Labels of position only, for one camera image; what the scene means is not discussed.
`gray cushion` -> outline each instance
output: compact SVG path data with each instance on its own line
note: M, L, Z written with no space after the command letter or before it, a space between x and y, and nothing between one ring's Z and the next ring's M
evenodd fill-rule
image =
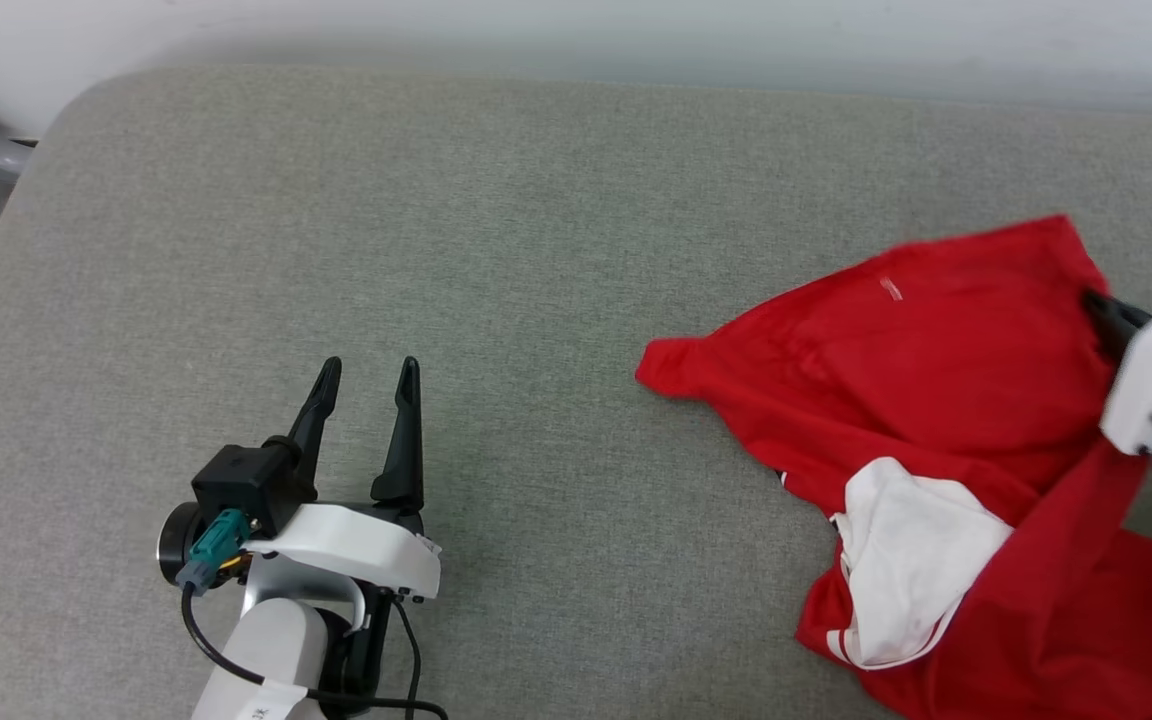
M420 696L453 719L890 717L793 638L826 520L635 365L893 242L1051 211L1152 306L1152 118L343 69L106 83L0 223L0 717L189 715L210 665L157 532L332 354L325 500L364 500L399 364L424 370L447 552L412 616ZM221 641L238 589L198 611ZM408 662L400 634L385 692Z

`red jacket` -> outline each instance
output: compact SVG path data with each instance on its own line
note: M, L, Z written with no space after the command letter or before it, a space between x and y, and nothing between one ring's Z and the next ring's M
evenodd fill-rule
M1152 720L1152 541L1119 528L1147 461L1098 419L1114 367L1081 305L1105 279L1063 217L896 247L774 297L707 338L650 343L637 379L698 397L827 515L892 456L955 479L1015 528L919 660L858 670L911 719ZM833 568L797 637L851 598Z

